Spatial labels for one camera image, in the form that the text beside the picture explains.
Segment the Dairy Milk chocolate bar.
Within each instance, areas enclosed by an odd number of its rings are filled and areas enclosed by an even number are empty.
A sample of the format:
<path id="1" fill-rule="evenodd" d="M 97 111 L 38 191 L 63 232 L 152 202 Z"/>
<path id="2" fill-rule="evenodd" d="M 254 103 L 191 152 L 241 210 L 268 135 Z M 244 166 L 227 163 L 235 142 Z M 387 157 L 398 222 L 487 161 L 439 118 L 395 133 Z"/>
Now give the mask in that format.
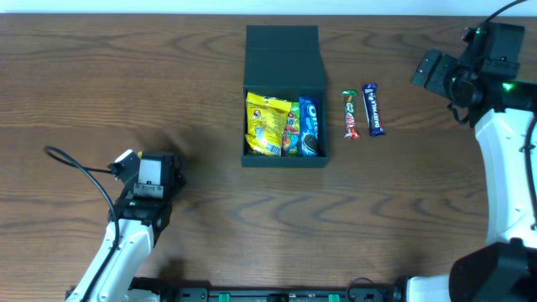
<path id="1" fill-rule="evenodd" d="M 362 99 L 368 118 L 368 128 L 371 137 L 385 134 L 378 110 L 377 89 L 378 85 L 376 83 L 367 83 L 362 86 Z"/>

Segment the KitKat Milo bar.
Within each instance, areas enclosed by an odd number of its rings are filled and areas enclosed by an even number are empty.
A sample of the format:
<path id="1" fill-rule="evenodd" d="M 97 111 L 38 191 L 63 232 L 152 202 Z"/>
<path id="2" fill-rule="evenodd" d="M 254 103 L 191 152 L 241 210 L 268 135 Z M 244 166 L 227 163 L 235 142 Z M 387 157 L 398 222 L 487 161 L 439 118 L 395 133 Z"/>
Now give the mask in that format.
<path id="1" fill-rule="evenodd" d="M 345 109 L 345 139 L 359 139 L 361 137 L 357 130 L 356 123 L 356 90 L 345 90 L 341 92 Z"/>

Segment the yellow Hacks candy bag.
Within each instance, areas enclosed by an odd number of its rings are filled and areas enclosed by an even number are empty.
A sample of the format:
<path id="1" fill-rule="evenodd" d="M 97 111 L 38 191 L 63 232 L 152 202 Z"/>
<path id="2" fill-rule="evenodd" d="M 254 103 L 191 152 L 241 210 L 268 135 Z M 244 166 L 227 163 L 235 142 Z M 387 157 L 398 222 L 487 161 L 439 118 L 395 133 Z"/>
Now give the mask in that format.
<path id="1" fill-rule="evenodd" d="M 284 129 L 292 103 L 248 92 L 246 96 L 247 133 L 245 139 L 257 153 L 279 157 Z"/>

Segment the Haribo worms candy bag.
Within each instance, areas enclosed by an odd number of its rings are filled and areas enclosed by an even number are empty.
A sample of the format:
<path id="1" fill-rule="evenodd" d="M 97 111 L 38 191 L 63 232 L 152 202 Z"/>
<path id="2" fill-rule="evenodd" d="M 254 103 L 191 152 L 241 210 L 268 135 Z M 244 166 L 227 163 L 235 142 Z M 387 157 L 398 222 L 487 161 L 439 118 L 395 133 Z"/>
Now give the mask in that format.
<path id="1" fill-rule="evenodd" d="M 282 139 L 283 156 L 300 155 L 300 105 L 298 102 L 293 102 L 291 105 Z"/>

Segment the black gift box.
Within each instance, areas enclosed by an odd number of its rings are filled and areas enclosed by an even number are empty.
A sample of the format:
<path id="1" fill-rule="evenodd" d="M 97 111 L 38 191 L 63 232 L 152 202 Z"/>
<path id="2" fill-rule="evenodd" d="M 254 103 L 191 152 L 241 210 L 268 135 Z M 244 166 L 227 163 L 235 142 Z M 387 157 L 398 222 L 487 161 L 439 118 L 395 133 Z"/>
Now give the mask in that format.
<path id="1" fill-rule="evenodd" d="M 251 155 L 242 143 L 243 168 L 323 168 L 328 163 L 326 73 L 316 25 L 248 25 L 243 93 L 297 102 L 301 96 L 316 101 L 318 155 L 269 157 Z"/>

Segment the blue Oreo cookie pack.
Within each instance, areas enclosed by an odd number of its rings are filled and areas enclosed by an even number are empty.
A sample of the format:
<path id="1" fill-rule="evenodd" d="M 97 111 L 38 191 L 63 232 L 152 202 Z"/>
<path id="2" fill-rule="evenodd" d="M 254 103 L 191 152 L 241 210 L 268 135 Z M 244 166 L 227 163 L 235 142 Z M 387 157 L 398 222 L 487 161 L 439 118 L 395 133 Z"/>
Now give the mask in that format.
<path id="1" fill-rule="evenodd" d="M 303 157 L 318 155 L 318 113 L 316 101 L 307 97 L 299 97 L 300 109 L 300 142 Z"/>

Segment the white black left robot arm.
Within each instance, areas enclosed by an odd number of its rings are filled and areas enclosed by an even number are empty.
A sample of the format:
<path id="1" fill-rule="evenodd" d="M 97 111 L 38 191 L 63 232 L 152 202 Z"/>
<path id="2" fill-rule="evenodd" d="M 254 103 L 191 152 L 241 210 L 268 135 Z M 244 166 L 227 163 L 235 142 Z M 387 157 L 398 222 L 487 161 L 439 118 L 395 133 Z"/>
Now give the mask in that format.
<path id="1" fill-rule="evenodd" d="M 108 214 L 105 237 L 67 301 L 122 301 L 135 273 L 169 225 L 173 196 L 185 185 L 180 157 L 131 149 L 108 165 L 124 188 Z"/>

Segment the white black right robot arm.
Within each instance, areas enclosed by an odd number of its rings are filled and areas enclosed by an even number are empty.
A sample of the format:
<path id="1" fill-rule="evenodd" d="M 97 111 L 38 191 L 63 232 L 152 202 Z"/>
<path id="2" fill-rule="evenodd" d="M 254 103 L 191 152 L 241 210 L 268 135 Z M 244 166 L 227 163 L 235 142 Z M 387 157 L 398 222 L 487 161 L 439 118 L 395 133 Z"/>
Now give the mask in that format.
<path id="1" fill-rule="evenodd" d="M 517 106 L 491 109 L 474 125 L 487 181 L 487 244 L 449 273 L 402 279 L 398 301 L 536 299 L 536 85 L 504 81 L 491 91 Z"/>

